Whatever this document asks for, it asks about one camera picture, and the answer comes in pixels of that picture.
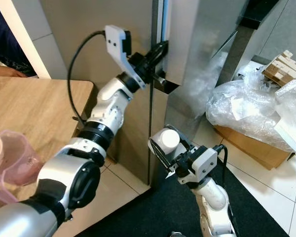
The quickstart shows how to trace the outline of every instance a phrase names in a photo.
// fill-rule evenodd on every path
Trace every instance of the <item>wooden table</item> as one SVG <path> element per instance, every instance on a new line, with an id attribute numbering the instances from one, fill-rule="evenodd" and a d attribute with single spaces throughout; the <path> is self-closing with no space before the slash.
<path id="1" fill-rule="evenodd" d="M 93 83 L 75 80 L 71 88 L 74 104 L 81 114 Z M 65 80 L 0 77 L 0 132 L 9 129 L 23 133 L 43 162 L 72 137 L 77 126 L 73 115 Z M 12 193 L 18 200 L 25 200 L 35 189 L 33 183 L 14 187 Z"/>

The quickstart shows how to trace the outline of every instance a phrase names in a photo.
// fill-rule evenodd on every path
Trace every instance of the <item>cardboard box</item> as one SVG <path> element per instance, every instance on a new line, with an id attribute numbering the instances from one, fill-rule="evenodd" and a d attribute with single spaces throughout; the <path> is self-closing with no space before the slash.
<path id="1" fill-rule="evenodd" d="M 214 126 L 216 132 L 235 147 L 251 156 L 266 169 L 277 168 L 291 153 L 284 152 L 266 143 L 247 137 L 228 127 Z"/>

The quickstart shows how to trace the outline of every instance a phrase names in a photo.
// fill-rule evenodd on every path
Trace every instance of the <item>tiled floor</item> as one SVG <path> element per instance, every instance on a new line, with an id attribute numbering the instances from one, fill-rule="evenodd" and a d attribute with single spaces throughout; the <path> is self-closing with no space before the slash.
<path id="1" fill-rule="evenodd" d="M 296 237 L 296 159 L 277 169 L 266 170 L 248 155 L 223 140 L 205 120 L 193 140 L 212 147 L 222 142 L 228 147 L 227 167 L 291 237 Z M 74 219 L 64 223 L 56 237 L 75 236 L 87 227 L 119 209 L 149 189 L 120 164 L 108 160 L 101 168 L 96 198 L 85 208 L 77 209 Z"/>
<path id="2" fill-rule="evenodd" d="M 194 138 L 198 145 L 223 143 L 228 147 L 227 167 L 258 200 L 274 220 L 296 237 L 296 158 L 283 162 L 277 169 L 267 170 L 247 154 L 223 140 L 208 124 L 199 127 Z"/>

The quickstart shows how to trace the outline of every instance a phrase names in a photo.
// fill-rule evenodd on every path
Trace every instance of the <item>pink plastic cup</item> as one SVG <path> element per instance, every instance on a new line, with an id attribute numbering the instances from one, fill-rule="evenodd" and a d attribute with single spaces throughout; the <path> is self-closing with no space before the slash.
<path id="1" fill-rule="evenodd" d="M 42 165 L 23 134 L 9 130 L 0 133 L 0 200 L 17 202 L 4 183 L 22 186 L 35 182 Z"/>

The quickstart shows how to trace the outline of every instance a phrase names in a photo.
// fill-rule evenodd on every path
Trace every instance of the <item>plastic bag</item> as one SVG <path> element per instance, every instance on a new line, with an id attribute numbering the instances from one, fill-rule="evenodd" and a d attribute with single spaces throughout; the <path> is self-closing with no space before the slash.
<path id="1" fill-rule="evenodd" d="M 274 130 L 280 120 L 275 111 L 277 88 L 267 86 L 261 70 L 248 72 L 243 80 L 216 87 L 207 104 L 206 117 L 212 125 L 230 127 L 278 149 L 292 152 L 291 147 Z"/>
<path id="2" fill-rule="evenodd" d="M 296 128 L 296 80 L 292 80 L 275 93 L 277 113 L 287 124 Z"/>

